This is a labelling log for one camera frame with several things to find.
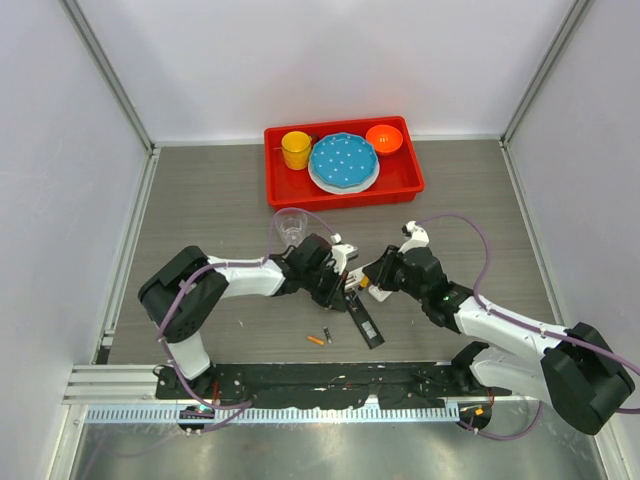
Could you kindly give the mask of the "orange AAA battery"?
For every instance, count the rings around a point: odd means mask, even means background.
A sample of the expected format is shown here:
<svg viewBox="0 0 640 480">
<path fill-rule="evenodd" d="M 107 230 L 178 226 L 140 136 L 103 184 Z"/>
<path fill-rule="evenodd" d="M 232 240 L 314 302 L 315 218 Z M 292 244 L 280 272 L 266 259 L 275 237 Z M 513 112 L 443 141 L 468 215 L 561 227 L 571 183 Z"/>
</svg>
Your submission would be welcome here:
<svg viewBox="0 0 640 480">
<path fill-rule="evenodd" d="M 315 345 L 318 345 L 318 346 L 324 346 L 325 345 L 325 341 L 324 340 L 321 340 L 321 339 L 316 338 L 314 336 L 307 336 L 306 338 L 307 338 L 307 340 L 309 342 L 312 342 Z"/>
</svg>

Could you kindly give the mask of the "white remote with black batteries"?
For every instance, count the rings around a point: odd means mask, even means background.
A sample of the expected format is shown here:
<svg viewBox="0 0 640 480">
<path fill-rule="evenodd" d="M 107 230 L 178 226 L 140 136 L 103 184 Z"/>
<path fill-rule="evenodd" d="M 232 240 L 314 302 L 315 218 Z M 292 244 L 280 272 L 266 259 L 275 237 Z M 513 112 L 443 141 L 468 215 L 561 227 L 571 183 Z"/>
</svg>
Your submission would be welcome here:
<svg viewBox="0 0 640 480">
<path fill-rule="evenodd" d="M 371 297 L 373 297 L 377 302 L 380 303 L 386 301 L 392 294 L 391 291 L 383 290 L 375 285 L 370 285 L 368 287 L 368 293 Z"/>
</svg>

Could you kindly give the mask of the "long white remote control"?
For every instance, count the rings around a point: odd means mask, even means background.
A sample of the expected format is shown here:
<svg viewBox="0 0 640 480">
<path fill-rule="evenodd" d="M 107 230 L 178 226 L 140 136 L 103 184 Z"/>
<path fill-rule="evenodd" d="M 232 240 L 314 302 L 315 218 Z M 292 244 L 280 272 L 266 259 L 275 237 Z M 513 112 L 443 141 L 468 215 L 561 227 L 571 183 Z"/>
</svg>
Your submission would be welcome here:
<svg viewBox="0 0 640 480">
<path fill-rule="evenodd" d="M 358 289 L 357 285 L 359 281 L 364 277 L 367 277 L 367 276 L 364 274 L 362 267 L 359 267 L 349 272 L 345 281 L 345 290 L 346 291 L 357 290 Z"/>
</svg>

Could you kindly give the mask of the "orange handle screwdriver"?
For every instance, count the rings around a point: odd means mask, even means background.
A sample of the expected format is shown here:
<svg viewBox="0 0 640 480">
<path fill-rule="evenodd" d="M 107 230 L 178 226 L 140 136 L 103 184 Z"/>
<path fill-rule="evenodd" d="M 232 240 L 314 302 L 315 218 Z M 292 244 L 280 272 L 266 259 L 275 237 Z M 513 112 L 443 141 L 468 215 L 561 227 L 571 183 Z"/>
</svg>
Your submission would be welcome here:
<svg viewBox="0 0 640 480">
<path fill-rule="evenodd" d="M 364 289 L 367 289 L 370 285 L 371 285 L 370 279 L 368 277 L 364 277 L 359 281 L 357 288 L 359 290 L 364 290 Z"/>
</svg>

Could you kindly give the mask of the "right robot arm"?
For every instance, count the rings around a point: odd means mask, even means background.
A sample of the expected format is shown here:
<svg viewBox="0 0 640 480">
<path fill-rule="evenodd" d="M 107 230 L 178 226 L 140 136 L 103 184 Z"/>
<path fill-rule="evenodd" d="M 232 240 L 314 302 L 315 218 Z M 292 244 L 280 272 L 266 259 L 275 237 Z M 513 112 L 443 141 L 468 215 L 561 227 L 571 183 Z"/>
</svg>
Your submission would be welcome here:
<svg viewBox="0 0 640 480">
<path fill-rule="evenodd" d="M 451 371 L 462 394 L 487 386 L 527 395 L 551 406 L 574 429 L 594 435 L 635 391 L 627 368 L 595 328 L 564 328 L 491 304 L 449 280 L 427 247 L 390 246 L 363 274 L 382 291 L 417 300 L 435 325 L 486 343 L 473 360 Z"/>
</svg>

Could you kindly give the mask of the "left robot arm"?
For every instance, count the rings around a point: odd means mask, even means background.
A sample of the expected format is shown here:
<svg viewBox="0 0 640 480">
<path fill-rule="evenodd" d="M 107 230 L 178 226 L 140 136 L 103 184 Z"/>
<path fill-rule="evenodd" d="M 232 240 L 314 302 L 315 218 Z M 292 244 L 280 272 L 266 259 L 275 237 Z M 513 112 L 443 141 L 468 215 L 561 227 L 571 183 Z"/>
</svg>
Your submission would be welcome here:
<svg viewBox="0 0 640 480">
<path fill-rule="evenodd" d="M 298 246 L 255 260 L 221 259 L 189 246 L 143 284 L 138 301 L 157 327 L 179 388 L 200 399 L 213 385 L 200 329 L 220 300 L 304 290 L 320 307 L 344 311 L 347 266 L 356 256 L 357 248 L 337 234 L 329 241 L 310 234 Z"/>
</svg>

